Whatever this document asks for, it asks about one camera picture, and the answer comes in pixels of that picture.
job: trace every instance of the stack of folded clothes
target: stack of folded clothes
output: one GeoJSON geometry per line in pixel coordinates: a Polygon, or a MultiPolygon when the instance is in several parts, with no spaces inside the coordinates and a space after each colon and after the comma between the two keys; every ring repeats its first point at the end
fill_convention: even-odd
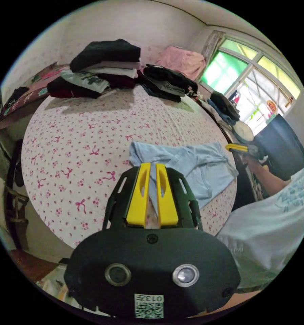
{"type": "Polygon", "coordinates": [[[138,71],[137,83],[140,83],[150,96],[177,103],[185,94],[191,90],[197,92],[198,89],[197,84],[182,73],[154,64],[147,64],[143,72],[138,71]]]}
{"type": "Polygon", "coordinates": [[[230,126],[240,120],[239,111],[220,92],[214,91],[207,103],[216,110],[218,115],[230,126]]]}
{"type": "Polygon", "coordinates": [[[53,97],[98,98],[113,88],[134,88],[141,49],[129,42],[91,42],[70,63],[70,69],[48,84],[53,97]]]}

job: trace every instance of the window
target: window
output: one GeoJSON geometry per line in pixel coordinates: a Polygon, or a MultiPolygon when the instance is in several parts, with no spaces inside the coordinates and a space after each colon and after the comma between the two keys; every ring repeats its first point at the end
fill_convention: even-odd
{"type": "Polygon", "coordinates": [[[201,84],[237,105],[254,134],[276,114],[284,115],[300,94],[296,83],[260,50],[226,39],[201,78],[201,84]]]}
{"type": "Polygon", "coordinates": [[[218,52],[203,74],[202,81],[214,90],[225,93],[247,66],[247,63],[232,55],[218,52]]]}
{"type": "Polygon", "coordinates": [[[290,91],[295,99],[298,98],[301,90],[281,68],[264,56],[258,61],[258,64],[274,75],[290,91]]]}
{"type": "Polygon", "coordinates": [[[236,53],[239,53],[239,54],[249,58],[250,60],[254,59],[258,53],[257,51],[255,51],[245,45],[242,45],[237,42],[230,41],[230,40],[225,40],[224,43],[222,44],[222,47],[227,48],[227,49],[234,51],[236,53]]]}

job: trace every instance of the green glass pane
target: green glass pane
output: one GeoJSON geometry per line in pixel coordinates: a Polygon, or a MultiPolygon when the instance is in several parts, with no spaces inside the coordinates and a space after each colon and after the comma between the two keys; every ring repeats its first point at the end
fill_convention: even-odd
{"type": "Polygon", "coordinates": [[[254,57],[257,55],[257,51],[249,48],[248,46],[245,46],[245,45],[242,45],[237,42],[230,41],[230,40],[225,40],[224,43],[221,45],[221,47],[224,47],[231,51],[239,53],[239,54],[249,58],[250,60],[254,59],[254,57]]]}
{"type": "Polygon", "coordinates": [[[218,52],[202,76],[202,81],[214,90],[225,93],[248,66],[229,54],[218,52]]]}
{"type": "Polygon", "coordinates": [[[281,68],[266,57],[262,57],[258,61],[258,64],[274,75],[289,90],[295,99],[298,98],[301,90],[281,68]]]}

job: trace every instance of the qr code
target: qr code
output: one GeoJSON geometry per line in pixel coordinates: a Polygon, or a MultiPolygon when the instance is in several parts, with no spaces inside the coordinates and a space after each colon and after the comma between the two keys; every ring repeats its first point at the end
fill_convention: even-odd
{"type": "Polygon", "coordinates": [[[136,302],[135,314],[137,318],[163,318],[163,303],[136,302]]]}

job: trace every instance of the lens ring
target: lens ring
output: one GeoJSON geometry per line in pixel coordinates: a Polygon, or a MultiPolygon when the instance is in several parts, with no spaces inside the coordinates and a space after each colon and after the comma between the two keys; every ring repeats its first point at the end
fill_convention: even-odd
{"type": "Polygon", "coordinates": [[[130,280],[131,280],[131,277],[132,277],[132,274],[130,272],[130,270],[123,264],[120,264],[120,263],[113,263],[113,264],[110,264],[105,272],[104,272],[104,277],[106,278],[106,280],[111,284],[111,285],[114,285],[116,287],[122,287],[124,285],[126,285],[130,280]],[[125,272],[125,275],[126,275],[126,278],[124,281],[122,282],[115,282],[111,276],[110,276],[110,271],[113,269],[113,268],[120,268],[122,269],[124,272],[125,272]]]}
{"type": "Polygon", "coordinates": [[[190,287],[192,285],[194,285],[199,279],[199,271],[198,269],[192,265],[192,264],[182,264],[180,266],[178,266],[174,271],[173,271],[173,274],[172,274],[172,280],[173,282],[178,285],[179,287],[190,287]],[[194,278],[188,282],[188,283],[184,283],[184,282],[181,282],[178,278],[179,276],[179,272],[182,271],[183,269],[189,269],[189,270],[192,270],[193,273],[194,273],[194,278]]]}

